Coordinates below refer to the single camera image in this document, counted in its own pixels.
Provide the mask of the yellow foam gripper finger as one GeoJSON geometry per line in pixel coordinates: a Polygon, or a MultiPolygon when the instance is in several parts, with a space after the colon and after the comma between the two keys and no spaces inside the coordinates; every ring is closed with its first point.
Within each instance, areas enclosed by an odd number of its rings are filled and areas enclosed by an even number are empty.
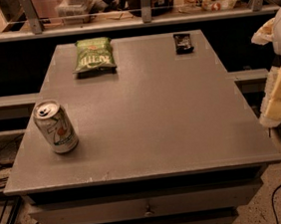
{"type": "Polygon", "coordinates": [[[262,126],[275,127],[281,123],[281,67],[270,69],[264,92],[259,120],[262,126]]]}
{"type": "Polygon", "coordinates": [[[273,26],[274,18],[269,19],[265,22],[263,26],[259,28],[257,32],[254,33],[251,38],[251,42],[257,45],[266,45],[267,43],[272,42],[273,39],[273,26]]]}

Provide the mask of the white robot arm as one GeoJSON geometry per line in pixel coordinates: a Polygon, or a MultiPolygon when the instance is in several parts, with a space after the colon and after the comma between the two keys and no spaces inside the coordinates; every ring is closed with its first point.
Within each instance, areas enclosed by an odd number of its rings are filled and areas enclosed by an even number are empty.
{"type": "MultiPolygon", "coordinates": [[[[281,56],[281,7],[274,18],[254,33],[251,42],[257,45],[271,42],[274,53],[281,56]]],[[[259,120],[262,126],[273,128],[281,123],[281,67],[272,66],[264,92],[259,120]]]]}

